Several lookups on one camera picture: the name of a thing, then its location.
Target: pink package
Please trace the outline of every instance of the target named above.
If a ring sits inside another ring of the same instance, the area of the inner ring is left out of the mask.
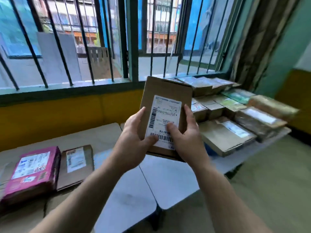
[[[6,185],[2,202],[15,204],[56,188],[60,150],[57,146],[20,156]]]

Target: person's right arm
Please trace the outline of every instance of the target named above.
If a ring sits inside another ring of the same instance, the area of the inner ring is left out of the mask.
[[[181,134],[173,124],[167,125],[178,154],[193,169],[210,212],[216,233],[271,233],[236,195],[228,180],[211,164],[199,127],[191,109],[185,105],[187,131]]]

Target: person's left arm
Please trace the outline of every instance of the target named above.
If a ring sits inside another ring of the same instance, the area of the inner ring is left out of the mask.
[[[137,167],[156,135],[140,140],[138,125],[145,108],[125,123],[111,155],[89,175],[58,207],[52,210],[30,233],[89,233],[121,176]]]

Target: table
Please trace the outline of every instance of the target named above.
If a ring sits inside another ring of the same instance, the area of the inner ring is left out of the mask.
[[[227,156],[212,157],[217,170],[225,174],[243,163],[247,158],[258,153],[272,143],[278,141],[290,129],[284,128],[276,137],[264,143],[253,142],[250,145]],[[149,184],[151,191],[163,210],[173,207],[183,199],[199,190],[196,177],[188,164],[170,159],[146,155],[140,168]]]
[[[113,123],[18,147],[0,152],[0,164],[15,160],[23,153],[49,146],[57,145],[60,150],[66,150],[90,144],[94,152],[94,165],[98,168],[109,155],[121,132],[120,126]],[[124,232],[155,212],[156,207],[154,196],[137,167],[125,173],[117,183],[95,224],[95,233]]]

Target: brown curtain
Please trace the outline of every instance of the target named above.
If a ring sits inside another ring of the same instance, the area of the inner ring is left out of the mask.
[[[256,89],[299,0],[254,0],[236,52],[231,79]]]

